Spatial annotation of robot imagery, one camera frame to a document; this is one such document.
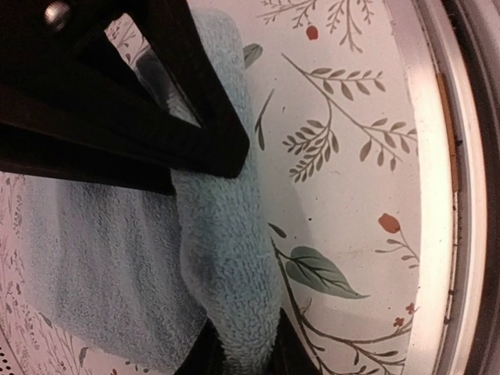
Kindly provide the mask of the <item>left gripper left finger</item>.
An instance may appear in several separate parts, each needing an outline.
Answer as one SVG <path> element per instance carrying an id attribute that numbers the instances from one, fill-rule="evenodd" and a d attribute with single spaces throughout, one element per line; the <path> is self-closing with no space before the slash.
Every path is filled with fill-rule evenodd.
<path id="1" fill-rule="evenodd" d="M 211 320 L 206 320 L 175 375 L 223 375 L 224 354 L 216 328 Z"/>

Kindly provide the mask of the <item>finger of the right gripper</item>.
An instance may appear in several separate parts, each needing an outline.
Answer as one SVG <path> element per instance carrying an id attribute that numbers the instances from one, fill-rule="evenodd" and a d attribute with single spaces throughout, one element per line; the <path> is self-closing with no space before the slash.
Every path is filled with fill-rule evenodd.
<path id="1" fill-rule="evenodd" d="M 149 44 L 138 76 L 168 109 L 146 145 L 171 168 L 236 178 L 250 152 L 245 63 L 238 28 L 224 12 L 186 1 L 73 1 L 70 45 L 82 52 L 129 16 Z"/>

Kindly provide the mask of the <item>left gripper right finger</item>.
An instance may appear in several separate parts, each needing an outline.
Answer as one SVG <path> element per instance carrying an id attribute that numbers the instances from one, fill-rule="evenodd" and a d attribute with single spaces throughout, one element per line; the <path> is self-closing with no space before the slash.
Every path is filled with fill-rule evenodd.
<path id="1" fill-rule="evenodd" d="M 280 310 L 280 321 L 271 359 L 274 375 L 319 375 L 286 312 Z"/>

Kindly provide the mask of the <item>light blue towel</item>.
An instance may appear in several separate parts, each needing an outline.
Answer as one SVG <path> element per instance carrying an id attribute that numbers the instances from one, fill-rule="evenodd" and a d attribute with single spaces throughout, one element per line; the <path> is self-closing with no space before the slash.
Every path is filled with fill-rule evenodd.
<path id="1" fill-rule="evenodd" d="M 172 181 L 166 196 L 26 177 L 27 301 L 88 344 L 169 374 L 212 323 L 225 374 L 264 374 L 280 277 L 255 151 L 234 179 Z"/>

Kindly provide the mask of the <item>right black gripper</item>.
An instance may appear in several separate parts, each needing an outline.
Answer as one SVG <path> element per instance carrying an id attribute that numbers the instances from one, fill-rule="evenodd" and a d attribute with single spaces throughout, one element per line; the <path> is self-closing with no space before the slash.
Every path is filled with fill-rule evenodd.
<path id="1" fill-rule="evenodd" d="M 114 128 L 133 120 L 133 72 L 99 1 L 3 1 L 1 82 L 48 107 Z M 1 123 L 1 171 L 174 195 L 170 170 Z"/>

